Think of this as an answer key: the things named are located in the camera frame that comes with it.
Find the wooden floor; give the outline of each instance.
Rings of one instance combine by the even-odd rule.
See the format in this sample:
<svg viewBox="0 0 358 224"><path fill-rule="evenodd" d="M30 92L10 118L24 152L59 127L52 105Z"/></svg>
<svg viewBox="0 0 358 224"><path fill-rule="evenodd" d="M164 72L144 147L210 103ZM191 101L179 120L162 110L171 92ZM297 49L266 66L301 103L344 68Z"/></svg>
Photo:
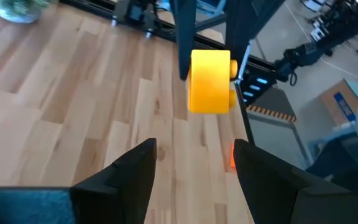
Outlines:
<svg viewBox="0 0 358 224"><path fill-rule="evenodd" d="M190 114L177 63L175 44L68 6L0 19L0 185L70 186L157 138L146 223L252 223L229 167L239 107Z"/></svg>

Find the black cable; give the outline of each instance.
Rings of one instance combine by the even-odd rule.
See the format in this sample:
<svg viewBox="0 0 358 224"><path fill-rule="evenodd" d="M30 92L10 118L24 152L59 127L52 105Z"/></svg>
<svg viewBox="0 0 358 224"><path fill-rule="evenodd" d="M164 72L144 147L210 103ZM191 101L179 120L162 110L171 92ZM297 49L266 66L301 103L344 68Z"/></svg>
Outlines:
<svg viewBox="0 0 358 224"><path fill-rule="evenodd" d="M292 72L290 76L290 85L295 86L297 82L298 82L298 75L295 72Z"/></svg>

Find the yellow block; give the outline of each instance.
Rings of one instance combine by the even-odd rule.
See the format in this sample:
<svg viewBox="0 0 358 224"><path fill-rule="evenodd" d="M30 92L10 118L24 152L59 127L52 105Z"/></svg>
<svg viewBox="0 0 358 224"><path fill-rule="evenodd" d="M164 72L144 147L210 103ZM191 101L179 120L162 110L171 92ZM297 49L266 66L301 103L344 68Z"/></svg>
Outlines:
<svg viewBox="0 0 358 224"><path fill-rule="evenodd" d="M189 71L188 108L193 113L228 113L236 103L230 78L236 77L237 62L228 50L193 50Z"/></svg>

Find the gray floor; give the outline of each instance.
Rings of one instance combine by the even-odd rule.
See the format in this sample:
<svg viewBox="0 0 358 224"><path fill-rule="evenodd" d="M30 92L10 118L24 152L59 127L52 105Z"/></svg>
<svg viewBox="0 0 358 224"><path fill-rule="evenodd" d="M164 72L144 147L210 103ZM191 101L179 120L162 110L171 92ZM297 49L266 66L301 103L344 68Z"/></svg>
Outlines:
<svg viewBox="0 0 358 224"><path fill-rule="evenodd" d="M314 14L300 0L286 0L254 41L251 54L273 62L282 58L285 49L294 48L310 41L307 35L311 25L306 18ZM215 27L224 34L225 25ZM298 68L298 83L279 83L285 91L296 113L298 121L295 132L299 134L306 158L302 155L293 131L272 123L251 120L255 141L258 146L296 166L307 166L312 161L307 142L329 134L334 123L318 96L341 79L358 82L358 54L352 45L342 44L334 49L332 57L324 56L313 66Z"/></svg>

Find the blue led light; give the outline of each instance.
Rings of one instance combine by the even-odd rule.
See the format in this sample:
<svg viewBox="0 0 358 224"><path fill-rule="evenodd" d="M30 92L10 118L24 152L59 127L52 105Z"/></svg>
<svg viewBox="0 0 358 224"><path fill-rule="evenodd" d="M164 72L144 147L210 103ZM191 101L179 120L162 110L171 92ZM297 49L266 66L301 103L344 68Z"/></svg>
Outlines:
<svg viewBox="0 0 358 224"><path fill-rule="evenodd" d="M251 85L250 88L253 89L253 90L260 90L260 87L259 87L259 86Z"/></svg>
<svg viewBox="0 0 358 224"><path fill-rule="evenodd" d="M250 96L250 97L253 97L253 96L254 96L254 94L249 93L249 92L243 92L243 94L244 94L245 96Z"/></svg>
<svg viewBox="0 0 358 224"><path fill-rule="evenodd" d="M266 84L267 83L267 80L264 80L263 78L258 78L256 79L258 82L260 83L263 83L263 84Z"/></svg>

